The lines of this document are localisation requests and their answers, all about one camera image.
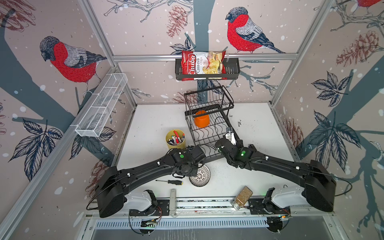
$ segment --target black metal basket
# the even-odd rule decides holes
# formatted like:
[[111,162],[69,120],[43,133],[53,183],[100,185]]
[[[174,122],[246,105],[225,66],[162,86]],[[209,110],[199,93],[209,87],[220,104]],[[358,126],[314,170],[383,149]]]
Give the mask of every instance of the black metal basket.
[[[186,99],[185,119],[194,144],[200,145],[203,149],[207,157],[206,162],[222,158],[221,153],[212,146],[226,134],[227,127],[232,127],[228,118],[229,109],[234,107],[232,96],[224,86],[218,86],[185,93],[184,98]],[[209,125],[204,128],[197,127],[194,118],[204,115],[209,115]],[[235,138],[239,139],[234,129],[233,133]]]
[[238,58],[224,58],[223,65],[226,73],[219,74],[183,74],[181,67],[181,58],[176,59],[175,74],[176,79],[181,81],[183,78],[226,78],[227,80],[236,80],[240,74],[240,66]]

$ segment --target bag of chips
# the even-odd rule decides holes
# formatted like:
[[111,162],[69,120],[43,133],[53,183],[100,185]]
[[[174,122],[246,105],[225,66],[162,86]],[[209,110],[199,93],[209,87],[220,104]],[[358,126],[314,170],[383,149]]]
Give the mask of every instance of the bag of chips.
[[[182,51],[182,73],[183,74],[220,74],[226,73],[223,66],[224,52],[194,52]],[[200,80],[206,78],[183,78],[183,81]]]

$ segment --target orange bowl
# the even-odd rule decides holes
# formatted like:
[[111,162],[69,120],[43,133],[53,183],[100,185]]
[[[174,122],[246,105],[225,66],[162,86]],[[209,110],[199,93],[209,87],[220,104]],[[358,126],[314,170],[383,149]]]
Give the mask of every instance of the orange bowl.
[[[206,111],[201,110],[196,113],[196,115],[204,114]],[[197,127],[204,128],[209,125],[209,115],[200,116],[194,119],[194,122]]]

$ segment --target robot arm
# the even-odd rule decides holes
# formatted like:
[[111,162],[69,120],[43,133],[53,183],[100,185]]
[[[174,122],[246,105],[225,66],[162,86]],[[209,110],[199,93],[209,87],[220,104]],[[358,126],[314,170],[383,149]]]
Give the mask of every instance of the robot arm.
[[197,176],[199,164],[204,160],[204,152],[196,146],[192,149],[172,149],[158,160],[138,167],[119,171],[116,166],[107,169],[95,186],[100,217],[118,212],[127,201],[125,195],[158,177],[175,173]]
[[[309,164],[282,160],[257,151],[253,145],[234,146],[226,138],[218,140],[215,147],[225,156],[229,165],[267,172],[290,180],[302,187],[303,191],[300,191],[300,194],[310,205],[324,212],[333,211],[336,182],[331,176],[327,176],[329,173],[321,163],[314,160]],[[281,198],[290,198],[292,195],[272,192],[270,197],[272,202],[283,208],[287,205],[282,204],[284,199]]]

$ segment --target round sink strainer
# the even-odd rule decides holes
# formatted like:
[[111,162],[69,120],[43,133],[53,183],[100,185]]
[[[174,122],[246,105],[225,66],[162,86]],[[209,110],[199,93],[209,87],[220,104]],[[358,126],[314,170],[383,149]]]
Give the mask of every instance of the round sink strainer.
[[190,182],[196,187],[205,186],[211,178],[211,172],[206,165],[197,170],[196,177],[189,177]]

